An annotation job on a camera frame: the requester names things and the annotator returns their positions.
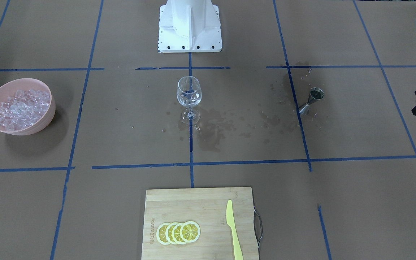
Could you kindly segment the steel cocktail jigger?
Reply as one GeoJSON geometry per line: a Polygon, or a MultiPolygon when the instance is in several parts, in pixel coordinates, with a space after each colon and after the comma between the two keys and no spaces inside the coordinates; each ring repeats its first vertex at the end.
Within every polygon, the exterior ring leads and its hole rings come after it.
{"type": "Polygon", "coordinates": [[[309,110],[310,110],[310,106],[319,101],[322,100],[325,96],[325,92],[318,87],[314,87],[310,90],[307,102],[305,104],[303,104],[302,106],[299,107],[299,114],[300,115],[307,115],[309,110]]]}

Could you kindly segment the clear wine glass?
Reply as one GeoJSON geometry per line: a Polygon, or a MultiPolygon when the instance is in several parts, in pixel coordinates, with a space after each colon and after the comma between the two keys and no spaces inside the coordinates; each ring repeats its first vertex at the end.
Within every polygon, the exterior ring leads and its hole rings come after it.
{"type": "Polygon", "coordinates": [[[198,123],[201,112],[196,109],[202,100],[202,90],[198,79],[194,76],[184,76],[178,81],[177,99],[185,110],[181,120],[185,125],[198,123]]]}

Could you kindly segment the pink bowl of ice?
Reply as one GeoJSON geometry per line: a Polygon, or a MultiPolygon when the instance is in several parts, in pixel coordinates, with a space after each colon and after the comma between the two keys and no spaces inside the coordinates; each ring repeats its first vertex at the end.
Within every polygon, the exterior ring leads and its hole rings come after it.
{"type": "Polygon", "coordinates": [[[56,113],[49,87],[33,78],[10,81],[0,87],[0,132],[31,135],[46,128],[56,113]]]}

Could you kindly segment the yellow plastic knife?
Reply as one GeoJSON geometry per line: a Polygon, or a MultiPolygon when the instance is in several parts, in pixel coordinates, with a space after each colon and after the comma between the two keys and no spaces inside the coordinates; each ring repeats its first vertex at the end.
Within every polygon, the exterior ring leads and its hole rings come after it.
{"type": "Polygon", "coordinates": [[[235,260],[243,260],[243,252],[241,249],[241,244],[238,239],[237,229],[235,225],[235,218],[233,214],[233,203],[231,199],[228,199],[226,203],[226,223],[231,230],[231,240],[233,247],[233,257],[235,260]]]}

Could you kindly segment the bamboo cutting board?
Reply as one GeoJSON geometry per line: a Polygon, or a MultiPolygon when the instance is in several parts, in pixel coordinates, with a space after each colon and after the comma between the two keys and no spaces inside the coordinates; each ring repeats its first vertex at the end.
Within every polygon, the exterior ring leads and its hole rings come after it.
{"type": "Polygon", "coordinates": [[[143,260],[234,260],[226,203],[231,199],[244,260],[258,260],[255,210],[250,187],[152,189],[146,191],[143,260]],[[164,222],[195,221],[201,234],[193,243],[162,245],[157,229],[164,222]]]}

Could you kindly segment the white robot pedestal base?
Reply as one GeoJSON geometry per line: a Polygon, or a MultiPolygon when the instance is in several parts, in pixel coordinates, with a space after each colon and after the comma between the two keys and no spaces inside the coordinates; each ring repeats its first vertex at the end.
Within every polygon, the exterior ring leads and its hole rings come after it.
{"type": "Polygon", "coordinates": [[[159,53],[222,51],[220,12],[211,0],[168,0],[159,15],[159,53]]]}

